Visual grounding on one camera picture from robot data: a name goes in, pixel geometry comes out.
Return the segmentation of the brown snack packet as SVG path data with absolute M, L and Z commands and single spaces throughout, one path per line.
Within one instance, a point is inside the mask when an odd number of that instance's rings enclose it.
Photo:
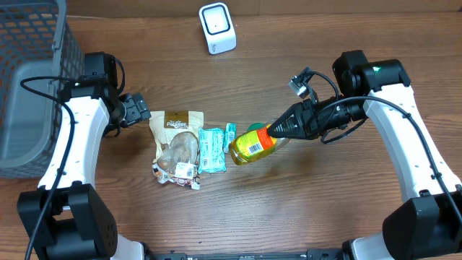
M 199 190 L 199 129 L 204 125 L 204 114 L 159 110 L 150 115 L 149 127 L 156 144 L 152 172 L 157 181 Z

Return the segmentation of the green lid white jar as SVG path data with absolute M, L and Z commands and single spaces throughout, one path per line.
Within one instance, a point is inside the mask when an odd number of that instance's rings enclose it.
M 258 130 L 258 129 L 263 128 L 264 126 L 265 126 L 264 123 L 253 123 L 248 127 L 248 131 Z

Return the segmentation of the yellow liquid bottle silver cap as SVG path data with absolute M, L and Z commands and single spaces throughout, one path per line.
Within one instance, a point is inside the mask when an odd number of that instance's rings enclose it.
M 290 139 L 268 134 L 271 123 L 238 136 L 229 144 L 229 153 L 236 165 L 246 165 L 265 158 L 285 146 Z

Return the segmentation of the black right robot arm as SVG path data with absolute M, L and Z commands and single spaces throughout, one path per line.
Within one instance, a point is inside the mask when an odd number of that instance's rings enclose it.
M 435 146 L 414 99 L 411 80 L 396 59 L 370 62 L 347 51 L 332 66 L 335 95 L 319 101 L 310 69 L 290 81 L 301 101 L 269 127 L 275 138 L 321 139 L 350 134 L 372 121 L 398 176 L 402 205 L 378 234 L 346 241 L 334 259 L 423 259 L 461 251 L 461 180 Z

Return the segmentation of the teal tissue pack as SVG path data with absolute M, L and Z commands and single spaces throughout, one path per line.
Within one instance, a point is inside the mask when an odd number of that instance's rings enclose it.
M 222 129 L 199 129 L 199 173 L 226 171 L 223 145 L 224 131 Z

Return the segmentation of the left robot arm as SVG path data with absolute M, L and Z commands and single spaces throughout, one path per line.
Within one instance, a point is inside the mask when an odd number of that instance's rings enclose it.
M 95 190 L 102 138 L 150 117 L 141 94 L 125 93 L 117 78 L 123 65 L 105 53 L 88 53 L 84 73 L 57 77 L 64 87 L 53 97 L 61 106 L 57 143 L 34 191 L 22 192 L 17 211 L 29 236 L 25 258 L 154 259 L 142 242 L 118 233 L 114 216 Z

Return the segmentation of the small teal white box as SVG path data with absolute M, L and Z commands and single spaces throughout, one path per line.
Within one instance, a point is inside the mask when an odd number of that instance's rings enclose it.
M 231 142 L 235 140 L 237 132 L 237 124 L 236 123 L 227 123 L 225 127 L 225 134 L 224 134 L 224 141 L 223 141 L 223 152 L 228 153 L 230 148 L 229 145 Z

